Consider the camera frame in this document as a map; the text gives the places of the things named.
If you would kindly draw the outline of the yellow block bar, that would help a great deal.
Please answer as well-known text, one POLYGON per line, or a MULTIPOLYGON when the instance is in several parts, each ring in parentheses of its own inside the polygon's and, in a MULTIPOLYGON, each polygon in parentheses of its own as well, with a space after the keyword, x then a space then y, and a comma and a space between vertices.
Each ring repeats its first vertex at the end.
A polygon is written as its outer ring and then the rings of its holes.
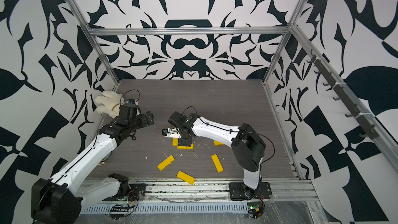
POLYGON ((191 144, 190 146, 177 146, 177 149, 181 149, 181 150, 193 150, 194 149, 194 145, 191 144))

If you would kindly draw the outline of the yellow block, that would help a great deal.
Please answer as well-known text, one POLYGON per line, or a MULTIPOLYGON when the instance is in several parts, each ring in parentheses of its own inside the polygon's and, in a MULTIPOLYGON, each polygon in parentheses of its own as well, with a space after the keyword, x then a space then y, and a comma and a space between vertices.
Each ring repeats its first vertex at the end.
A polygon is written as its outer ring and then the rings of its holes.
POLYGON ((222 166, 222 164, 221 164, 221 162, 220 162, 220 160, 218 158, 218 155, 217 154, 212 155, 211 159, 212 159, 212 161, 213 161, 213 163, 214 163, 214 165, 216 167, 217 172, 218 173, 223 172, 224 169, 223 169, 223 166, 222 166))

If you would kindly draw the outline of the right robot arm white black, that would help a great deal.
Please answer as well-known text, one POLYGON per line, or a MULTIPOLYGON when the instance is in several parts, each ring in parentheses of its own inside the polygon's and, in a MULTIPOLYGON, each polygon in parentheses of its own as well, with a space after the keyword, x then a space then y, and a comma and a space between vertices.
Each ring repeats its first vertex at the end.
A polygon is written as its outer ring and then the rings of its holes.
POLYGON ((243 168, 243 185, 254 191, 261 181, 261 164, 266 145, 249 124, 232 126, 210 121, 198 114, 185 116, 174 112, 168 120, 171 128, 162 135, 177 139, 177 145, 191 147, 194 137, 207 138, 230 147, 237 163, 243 168))

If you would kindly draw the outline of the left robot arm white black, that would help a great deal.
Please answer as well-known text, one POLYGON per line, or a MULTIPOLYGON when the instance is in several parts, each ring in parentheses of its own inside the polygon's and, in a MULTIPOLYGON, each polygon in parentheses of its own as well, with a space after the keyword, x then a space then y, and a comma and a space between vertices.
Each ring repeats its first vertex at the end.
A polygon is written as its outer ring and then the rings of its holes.
POLYGON ((129 179, 110 174, 103 181, 81 190, 80 186, 98 164, 136 131, 154 124, 154 115, 127 102, 119 115, 103 125, 94 141, 72 162, 49 179, 39 179, 32 186, 31 217, 43 224, 72 224, 87 208, 111 197, 125 197, 130 192, 129 179))

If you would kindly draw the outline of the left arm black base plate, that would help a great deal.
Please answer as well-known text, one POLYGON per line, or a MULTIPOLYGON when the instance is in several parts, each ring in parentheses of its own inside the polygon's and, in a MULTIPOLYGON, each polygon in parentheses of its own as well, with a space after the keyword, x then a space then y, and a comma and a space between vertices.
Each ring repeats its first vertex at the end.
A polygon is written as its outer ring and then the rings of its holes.
POLYGON ((128 191, 122 196, 113 196, 106 198, 104 201, 137 201, 143 200, 146 194, 146 186, 144 183, 129 184, 128 191))

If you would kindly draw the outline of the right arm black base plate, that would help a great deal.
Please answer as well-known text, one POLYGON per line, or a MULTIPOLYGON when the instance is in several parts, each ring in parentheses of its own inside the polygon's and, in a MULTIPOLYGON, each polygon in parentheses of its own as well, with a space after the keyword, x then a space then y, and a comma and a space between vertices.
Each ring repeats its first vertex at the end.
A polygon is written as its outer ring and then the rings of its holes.
POLYGON ((242 182, 229 183, 230 199, 232 201, 246 201, 252 199, 270 199, 271 186, 268 182, 259 182, 257 189, 253 190, 242 182))

